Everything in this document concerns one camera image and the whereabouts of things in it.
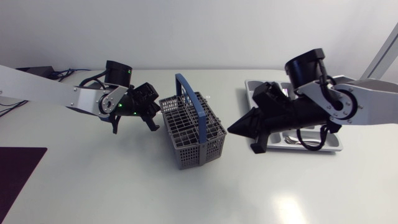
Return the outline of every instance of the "white tabletop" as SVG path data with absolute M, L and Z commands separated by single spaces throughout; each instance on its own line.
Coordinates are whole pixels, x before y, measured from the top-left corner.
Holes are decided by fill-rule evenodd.
M 76 73 L 77 85 L 97 72 Z M 288 80 L 277 70 L 136 70 L 132 84 L 175 94 L 175 73 L 226 129 L 248 111 L 244 80 Z M 341 152 L 267 151 L 227 134 L 221 158 L 178 170 L 163 118 L 109 123 L 30 102 L 0 118 L 1 146 L 47 147 L 4 223 L 394 223 L 398 126 L 343 126 Z

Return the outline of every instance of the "black mat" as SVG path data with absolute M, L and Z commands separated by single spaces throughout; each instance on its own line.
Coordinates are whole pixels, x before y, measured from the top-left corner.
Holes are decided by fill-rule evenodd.
M 47 148 L 0 147 L 0 223 Z

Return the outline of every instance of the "black cord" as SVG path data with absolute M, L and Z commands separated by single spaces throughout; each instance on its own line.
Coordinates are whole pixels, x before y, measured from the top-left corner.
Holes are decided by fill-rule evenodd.
M 91 70 L 90 69 L 73 69 L 73 68 L 69 68 L 68 70 L 64 70 L 64 71 L 53 72 L 53 73 L 51 73 L 49 78 L 52 79 L 52 80 L 59 79 L 59 82 L 60 82 L 60 81 L 64 80 L 65 78 L 69 77 L 70 75 L 72 75 L 73 73 L 75 73 L 76 71 L 91 71 Z
M 27 102 L 28 102 L 27 100 L 23 100 L 23 101 L 20 101 L 20 102 L 16 103 L 12 108 L 7 108 L 7 109 L 5 109 L 5 110 L 0 111 L 0 113 L 3 112 L 2 114 L 0 114 L 0 117 L 2 117 L 2 116 L 4 116 L 4 115 L 8 114 L 9 112 L 11 112 L 13 109 L 15 109 L 15 108 L 17 108 L 17 107 L 20 107 L 20 106 L 22 106 L 22 105 L 25 105 Z
M 95 81 L 96 79 L 103 77 L 103 76 L 106 75 L 107 73 L 108 73 L 108 69 L 105 70 L 105 71 L 103 71 L 102 73 L 100 73 L 100 74 L 98 74 L 98 75 L 95 75 L 95 76 L 90 77 L 90 78 L 86 78 L 85 80 L 81 81 L 81 83 L 79 84 L 79 86 L 84 86 L 84 85 L 86 85 L 86 84 L 87 84 L 88 82 L 90 82 L 90 81 Z
M 4 104 L 0 103 L 0 105 L 1 105 L 1 106 L 14 106 L 14 105 L 17 105 L 18 103 L 13 103 L 13 104 L 10 104 L 10 105 L 4 105 Z
M 97 78 L 95 78 L 94 81 L 98 82 L 104 90 L 106 89 L 103 82 L 99 81 Z
M 301 131 L 299 129 L 296 131 L 296 133 L 297 133 L 298 141 L 300 141 L 301 145 L 304 146 L 304 148 L 306 148 L 306 149 L 308 149 L 310 151 L 318 151 L 325 145 L 326 137 L 328 136 L 328 131 L 329 131 L 329 128 L 328 128 L 327 124 L 322 125 L 321 130 L 320 130 L 321 142 L 317 146 L 309 146 L 309 145 L 307 145 L 303 141 L 303 139 L 301 137 Z
M 336 81 L 333 77 L 331 77 L 330 75 L 328 75 L 327 77 L 331 81 L 331 84 L 336 85 Z
M 341 104 L 341 102 L 334 99 L 329 92 L 329 89 L 328 89 L 328 84 L 329 84 L 328 77 L 329 76 L 326 72 L 326 69 L 325 69 L 325 66 L 324 66 L 322 60 L 318 60 L 318 64 L 319 64 L 319 69 L 321 70 L 321 74 L 322 74 L 321 76 L 319 76 L 319 82 L 320 82 L 319 86 L 321 88 L 323 97 L 325 97 L 327 102 L 329 102 L 332 105 L 332 107 L 334 107 L 334 109 L 336 109 L 336 110 L 343 109 L 343 105 Z

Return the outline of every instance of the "dish rack basket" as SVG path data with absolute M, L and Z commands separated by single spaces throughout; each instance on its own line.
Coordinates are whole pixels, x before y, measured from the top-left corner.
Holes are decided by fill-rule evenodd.
M 177 95 L 159 100 L 159 104 L 178 168 L 202 166 L 221 156 L 226 131 L 207 101 L 193 92 L 181 74 L 175 75 L 175 84 Z

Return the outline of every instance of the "silver metal bracket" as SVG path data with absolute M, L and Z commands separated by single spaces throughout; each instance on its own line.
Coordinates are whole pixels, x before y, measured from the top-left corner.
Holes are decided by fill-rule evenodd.
M 75 105 L 70 105 L 70 108 L 78 108 L 80 110 L 89 112 L 95 116 L 99 116 L 100 118 L 107 118 L 109 114 L 102 113 L 99 108 L 99 103 L 101 97 L 104 94 L 109 93 L 109 90 L 92 90 L 86 88 L 77 88 L 76 93 L 78 94 L 78 98 L 76 99 Z
M 380 80 L 373 80 L 372 84 L 379 85 Z M 350 85 L 348 83 L 335 85 L 336 90 L 350 92 L 357 102 L 357 111 L 347 120 L 334 119 L 336 124 L 398 124 L 398 92 L 377 90 L 369 87 Z
M 114 84 L 110 83 L 105 83 L 105 85 L 112 86 Z M 117 107 L 118 102 L 121 100 L 123 95 L 127 92 L 128 88 L 124 86 L 117 86 L 113 91 L 111 92 L 105 92 L 103 94 L 103 97 L 101 98 L 99 102 L 99 106 L 101 107 L 100 110 L 102 110 L 102 113 L 110 113 L 112 112 L 115 107 Z
M 316 82 L 310 82 L 297 88 L 298 94 L 304 94 L 314 101 L 317 105 L 322 107 L 333 119 L 346 119 L 354 110 L 352 99 L 345 93 L 342 93 L 334 89 L 331 85 L 328 85 L 330 94 L 338 98 L 343 104 L 342 110 L 336 110 L 332 105 L 323 97 L 320 85 Z

